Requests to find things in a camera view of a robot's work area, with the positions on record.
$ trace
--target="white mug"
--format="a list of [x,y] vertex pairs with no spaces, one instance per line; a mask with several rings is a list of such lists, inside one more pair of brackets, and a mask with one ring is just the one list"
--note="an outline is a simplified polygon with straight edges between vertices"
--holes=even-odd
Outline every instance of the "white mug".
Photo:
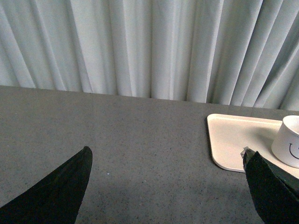
[[299,116],[290,115],[283,118],[271,149],[279,160],[299,168]]

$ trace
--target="gray table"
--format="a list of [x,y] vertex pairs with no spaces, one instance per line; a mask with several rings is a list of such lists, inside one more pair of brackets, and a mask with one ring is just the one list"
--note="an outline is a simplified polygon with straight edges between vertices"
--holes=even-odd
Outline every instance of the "gray table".
[[246,177],[211,158],[211,113],[299,112],[0,86],[0,206],[89,146],[76,223],[262,223]]

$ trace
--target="gray tabletop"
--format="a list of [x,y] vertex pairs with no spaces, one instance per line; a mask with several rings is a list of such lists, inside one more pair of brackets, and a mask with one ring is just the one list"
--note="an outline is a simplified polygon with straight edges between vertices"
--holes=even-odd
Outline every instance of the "gray tabletop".
[[245,174],[216,166],[211,113],[299,112],[0,86],[0,206],[89,146],[77,224],[262,223]]

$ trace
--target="white curtain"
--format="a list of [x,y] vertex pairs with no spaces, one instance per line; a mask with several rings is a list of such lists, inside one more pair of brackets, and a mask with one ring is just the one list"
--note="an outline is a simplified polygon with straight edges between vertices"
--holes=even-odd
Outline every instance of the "white curtain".
[[299,1],[0,0],[0,85],[299,111]]

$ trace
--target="beige tray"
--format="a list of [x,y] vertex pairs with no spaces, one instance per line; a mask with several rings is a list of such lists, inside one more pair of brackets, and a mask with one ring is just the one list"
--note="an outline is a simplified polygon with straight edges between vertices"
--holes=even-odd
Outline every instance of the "beige tray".
[[299,178],[299,168],[290,167],[278,160],[271,151],[271,144],[281,121],[210,114],[207,117],[212,157],[221,168],[244,172],[241,152],[248,146],[280,168]]

